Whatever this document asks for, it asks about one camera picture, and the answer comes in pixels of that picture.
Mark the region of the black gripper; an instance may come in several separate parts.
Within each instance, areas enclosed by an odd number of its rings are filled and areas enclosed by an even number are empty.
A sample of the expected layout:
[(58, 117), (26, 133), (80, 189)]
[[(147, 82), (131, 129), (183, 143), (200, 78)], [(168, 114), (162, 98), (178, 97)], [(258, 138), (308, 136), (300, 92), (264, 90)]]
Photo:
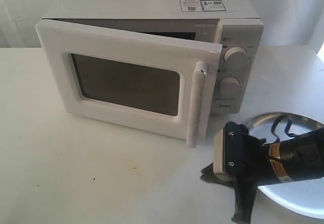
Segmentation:
[(203, 168), (200, 180), (206, 183), (232, 183), (235, 193), (234, 223), (251, 223), (258, 186), (242, 176), (253, 157), (260, 155), (259, 148), (265, 138), (256, 138), (248, 129), (235, 122), (227, 122), (214, 139), (214, 161)]

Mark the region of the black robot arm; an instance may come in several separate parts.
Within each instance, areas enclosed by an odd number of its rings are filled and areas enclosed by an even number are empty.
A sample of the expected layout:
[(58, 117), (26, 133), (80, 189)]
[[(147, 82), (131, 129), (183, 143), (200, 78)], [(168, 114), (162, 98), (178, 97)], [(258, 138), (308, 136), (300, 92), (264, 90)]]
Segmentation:
[(234, 223), (251, 222), (259, 186), (323, 177), (323, 128), (290, 136), (267, 143), (235, 122), (216, 136), (214, 161), (201, 170), (200, 179), (234, 190)]

